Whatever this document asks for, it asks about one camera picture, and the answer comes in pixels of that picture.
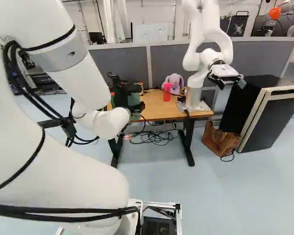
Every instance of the shopping bag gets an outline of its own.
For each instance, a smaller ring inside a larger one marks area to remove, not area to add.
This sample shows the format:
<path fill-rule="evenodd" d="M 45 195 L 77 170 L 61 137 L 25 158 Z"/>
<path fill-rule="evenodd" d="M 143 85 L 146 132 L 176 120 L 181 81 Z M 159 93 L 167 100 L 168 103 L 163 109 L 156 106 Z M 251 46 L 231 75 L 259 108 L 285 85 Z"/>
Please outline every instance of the shopping bag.
<path fill-rule="evenodd" d="M 215 128 L 211 121 L 206 123 L 202 143 L 217 156 L 224 157 L 233 153 L 239 143 L 239 135 Z"/>

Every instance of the desk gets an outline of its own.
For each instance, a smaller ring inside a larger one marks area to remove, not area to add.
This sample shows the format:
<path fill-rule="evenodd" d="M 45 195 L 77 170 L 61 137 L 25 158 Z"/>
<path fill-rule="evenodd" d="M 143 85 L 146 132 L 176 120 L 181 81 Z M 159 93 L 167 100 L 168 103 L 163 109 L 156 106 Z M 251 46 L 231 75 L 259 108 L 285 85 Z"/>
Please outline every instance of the desk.
<path fill-rule="evenodd" d="M 185 131 L 178 130 L 182 145 L 184 147 L 185 155 L 189 166 L 194 166 L 195 162 L 193 159 L 192 152 L 190 150 L 192 144 L 194 123 L 196 118 L 207 118 L 212 116 L 214 113 L 211 110 L 205 111 L 193 111 L 190 112 L 190 119 L 187 119 L 187 115 L 182 113 L 177 108 L 177 96 L 171 95 L 171 100 L 169 102 L 164 102 L 162 100 L 163 92 L 162 90 L 154 89 L 148 90 L 143 96 L 141 96 L 141 101 L 145 102 L 146 108 L 142 111 L 142 115 L 145 117 L 146 121 L 160 121 L 160 120 L 185 120 L 184 126 Z M 143 118 L 133 122 L 142 122 Z M 118 141 L 115 139 L 109 140 L 109 145 L 113 153 L 113 158 L 111 161 L 111 166 L 117 168 L 120 158 L 121 148 L 123 144 L 123 131 L 120 133 Z"/>

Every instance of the stuffed bunny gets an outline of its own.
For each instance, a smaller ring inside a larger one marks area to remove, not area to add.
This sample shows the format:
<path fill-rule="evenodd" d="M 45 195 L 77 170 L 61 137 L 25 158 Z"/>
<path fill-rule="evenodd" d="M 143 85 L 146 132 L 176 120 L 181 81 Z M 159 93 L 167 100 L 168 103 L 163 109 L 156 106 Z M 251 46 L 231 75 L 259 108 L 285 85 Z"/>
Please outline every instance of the stuffed bunny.
<path fill-rule="evenodd" d="M 179 94 L 180 89 L 184 87 L 184 80 L 181 75 L 173 73 L 166 77 L 164 83 L 162 83 L 161 88 L 163 89 L 165 83 L 171 83 L 171 94 Z"/>

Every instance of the red bottle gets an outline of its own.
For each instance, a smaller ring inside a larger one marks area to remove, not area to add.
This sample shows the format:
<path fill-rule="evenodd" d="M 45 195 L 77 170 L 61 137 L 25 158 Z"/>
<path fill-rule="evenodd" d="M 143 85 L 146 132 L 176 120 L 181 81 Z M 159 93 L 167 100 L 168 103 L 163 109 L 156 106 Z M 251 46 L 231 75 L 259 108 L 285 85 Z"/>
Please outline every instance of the red bottle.
<path fill-rule="evenodd" d="M 170 101 L 171 98 L 171 87 L 173 85 L 169 82 L 165 83 L 163 86 L 163 101 Z"/>

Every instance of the gray cubicle partition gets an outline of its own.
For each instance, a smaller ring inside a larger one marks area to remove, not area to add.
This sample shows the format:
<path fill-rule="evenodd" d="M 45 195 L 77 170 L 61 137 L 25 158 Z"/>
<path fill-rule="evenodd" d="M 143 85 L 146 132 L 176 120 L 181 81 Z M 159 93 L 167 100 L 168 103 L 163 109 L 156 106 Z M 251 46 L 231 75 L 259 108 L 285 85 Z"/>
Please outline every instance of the gray cubicle partition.
<path fill-rule="evenodd" d="M 89 52 L 108 84 L 111 84 L 107 75 L 110 71 L 121 79 L 143 82 L 144 88 L 149 87 L 146 47 L 90 49 Z"/>
<path fill-rule="evenodd" d="M 90 48 L 89 52 L 96 62 L 100 72 L 107 83 L 111 83 L 107 73 L 118 74 L 121 79 L 142 81 L 145 88 L 160 87 L 165 77 L 172 73 L 183 76 L 185 84 L 188 78 L 195 72 L 185 71 L 182 61 L 188 44 L 169 45 L 126 45 L 113 48 L 113 45 L 105 45 L 105 48 Z M 198 52 L 206 48 L 219 51 L 215 43 L 204 43 L 198 48 Z M 232 66 L 241 74 L 261 75 L 273 74 L 281 76 L 281 73 L 289 59 L 294 47 L 294 41 L 263 41 L 242 40 L 234 41 L 234 59 Z M 214 109 L 219 89 L 205 80 L 202 98 Z M 221 101 L 220 111 L 226 105 L 226 99 Z"/>
<path fill-rule="evenodd" d="M 206 48 L 219 50 L 215 43 L 204 43 L 200 45 L 198 51 L 203 51 Z M 183 58 L 188 48 L 188 44 L 181 45 L 167 45 L 167 46 L 153 46 L 151 51 L 151 68 L 152 68 L 152 85 L 160 87 L 165 78 L 172 74 L 180 74 L 187 84 L 188 78 L 195 72 L 185 71 L 183 69 Z M 204 87 L 214 87 L 215 84 L 209 80 L 205 80 Z"/>
<path fill-rule="evenodd" d="M 280 76 L 293 49 L 294 42 L 233 42 L 234 58 L 232 66 L 241 74 Z M 198 51 L 206 48 L 219 51 L 217 44 L 204 43 Z M 172 73 L 183 76 L 185 82 L 195 72 L 183 69 L 182 61 L 187 44 L 151 47 L 152 84 L 160 86 L 165 77 Z M 213 83 L 204 82 L 204 87 L 212 87 Z"/>

